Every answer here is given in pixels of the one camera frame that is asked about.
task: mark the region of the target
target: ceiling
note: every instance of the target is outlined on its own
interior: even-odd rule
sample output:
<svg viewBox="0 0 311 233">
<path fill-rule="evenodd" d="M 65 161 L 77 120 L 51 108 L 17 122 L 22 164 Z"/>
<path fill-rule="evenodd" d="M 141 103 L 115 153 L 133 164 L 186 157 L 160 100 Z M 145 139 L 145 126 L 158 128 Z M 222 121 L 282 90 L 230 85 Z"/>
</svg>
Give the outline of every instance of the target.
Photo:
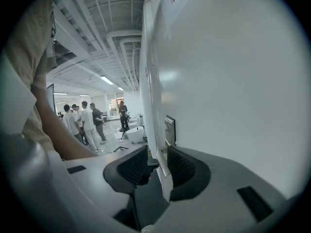
<svg viewBox="0 0 311 233">
<path fill-rule="evenodd" d="M 73 100 L 80 94 L 96 96 L 120 91 L 118 87 L 138 90 L 143 2 L 53 0 L 58 67 L 47 74 L 47 86 L 53 83 L 54 92 L 68 93 L 55 96 L 56 102 Z M 116 31 L 127 33 L 111 37 L 115 46 L 111 47 L 106 37 Z M 124 43 L 123 54 L 120 41 L 125 38 L 134 38 L 134 42 Z M 103 81 L 102 76 L 113 84 Z"/>
</svg>

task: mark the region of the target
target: ceiling light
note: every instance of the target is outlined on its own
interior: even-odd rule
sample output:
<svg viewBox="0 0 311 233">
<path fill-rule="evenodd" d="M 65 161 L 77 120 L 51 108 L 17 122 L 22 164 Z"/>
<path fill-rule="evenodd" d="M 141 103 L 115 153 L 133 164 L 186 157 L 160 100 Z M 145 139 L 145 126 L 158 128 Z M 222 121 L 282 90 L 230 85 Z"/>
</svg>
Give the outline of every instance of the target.
<svg viewBox="0 0 311 233">
<path fill-rule="evenodd" d="M 104 80 L 105 82 L 107 82 L 108 84 L 113 84 L 108 78 L 106 77 L 101 77 L 102 80 Z"/>
</svg>

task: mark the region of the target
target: black rectangular slot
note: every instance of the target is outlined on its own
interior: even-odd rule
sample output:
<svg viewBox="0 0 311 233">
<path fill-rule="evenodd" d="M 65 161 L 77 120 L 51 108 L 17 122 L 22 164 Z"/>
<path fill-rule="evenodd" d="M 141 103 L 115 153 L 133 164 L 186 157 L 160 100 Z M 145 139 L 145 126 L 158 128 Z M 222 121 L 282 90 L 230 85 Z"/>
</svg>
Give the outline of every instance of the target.
<svg viewBox="0 0 311 233">
<path fill-rule="evenodd" d="M 264 220 L 273 212 L 252 187 L 240 188 L 237 192 L 258 222 Z"/>
<path fill-rule="evenodd" d="M 71 168 L 67 168 L 67 171 L 69 174 L 73 174 L 73 173 L 77 173 L 77 172 L 80 172 L 82 170 L 85 170 L 86 167 L 84 166 L 74 166 L 74 167 L 71 167 Z"/>
</svg>

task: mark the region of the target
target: black shirt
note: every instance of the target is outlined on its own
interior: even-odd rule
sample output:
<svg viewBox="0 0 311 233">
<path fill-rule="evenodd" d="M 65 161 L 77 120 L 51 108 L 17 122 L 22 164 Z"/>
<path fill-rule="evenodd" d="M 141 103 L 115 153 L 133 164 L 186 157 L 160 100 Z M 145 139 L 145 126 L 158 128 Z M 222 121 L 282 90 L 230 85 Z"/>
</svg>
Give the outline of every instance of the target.
<svg viewBox="0 0 311 233">
<path fill-rule="evenodd" d="M 119 107 L 119 113 L 121 113 L 122 117 L 126 115 L 127 108 L 126 105 Z"/>
<path fill-rule="evenodd" d="M 99 118 L 99 119 L 102 118 L 101 117 L 102 113 L 100 112 L 100 110 L 95 108 L 92 113 L 93 113 L 93 122 L 94 122 L 94 124 L 96 126 L 101 125 L 103 122 L 102 121 L 98 121 L 98 120 L 95 119 L 95 118 Z"/>
</svg>

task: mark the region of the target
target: man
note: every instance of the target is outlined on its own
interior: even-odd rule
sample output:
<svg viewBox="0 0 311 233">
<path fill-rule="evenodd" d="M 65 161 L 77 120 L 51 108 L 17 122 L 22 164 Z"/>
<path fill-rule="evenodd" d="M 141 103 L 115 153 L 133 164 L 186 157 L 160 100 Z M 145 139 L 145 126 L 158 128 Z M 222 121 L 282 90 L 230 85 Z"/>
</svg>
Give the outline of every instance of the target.
<svg viewBox="0 0 311 233">
<path fill-rule="evenodd" d="M 66 114 L 63 117 L 63 123 L 69 129 L 70 133 L 83 144 L 83 140 L 81 137 L 81 129 L 79 127 L 79 122 L 73 113 L 70 112 L 70 107 L 68 104 L 64 106 L 64 110 Z"/>
<path fill-rule="evenodd" d="M 97 155 L 76 141 L 57 119 L 47 99 L 46 73 L 56 67 L 53 55 L 56 30 L 52 0 L 34 0 L 4 48 L 15 72 L 36 98 L 22 133 L 45 150 L 56 150 L 64 159 L 94 157 Z"/>
<path fill-rule="evenodd" d="M 80 110 L 80 107 L 77 106 L 76 104 L 73 104 L 71 107 L 74 110 L 74 112 L 73 112 L 74 115 L 77 117 L 77 121 L 78 121 L 79 127 L 80 127 L 81 136 L 82 136 L 82 138 L 84 138 L 86 145 L 88 145 L 87 137 L 86 137 L 86 134 L 84 133 L 83 124 L 82 124 L 82 120 L 81 120 L 82 112 Z"/>
<path fill-rule="evenodd" d="M 93 111 L 93 122 L 95 124 L 96 130 L 98 132 L 98 134 L 100 135 L 100 137 L 102 138 L 102 142 L 101 143 L 105 143 L 106 142 L 106 137 L 103 133 L 103 116 L 102 113 L 100 112 L 100 110 L 95 108 L 95 104 L 91 103 L 89 105 L 90 109 Z"/>
<path fill-rule="evenodd" d="M 88 143 L 95 153 L 98 153 L 99 150 L 103 152 L 103 150 L 99 148 L 99 142 L 96 138 L 96 131 L 93 124 L 93 114 L 91 110 L 87 107 L 86 101 L 82 102 L 82 108 L 83 111 L 81 114 L 81 119 L 84 132 L 86 133 L 86 137 L 88 138 Z"/>
<path fill-rule="evenodd" d="M 127 120 L 128 120 L 127 107 L 126 105 L 124 105 L 124 101 L 120 102 L 119 114 L 120 114 L 122 128 L 124 128 L 124 124 L 125 124 L 125 129 L 129 129 L 128 124 L 127 124 Z"/>
</svg>

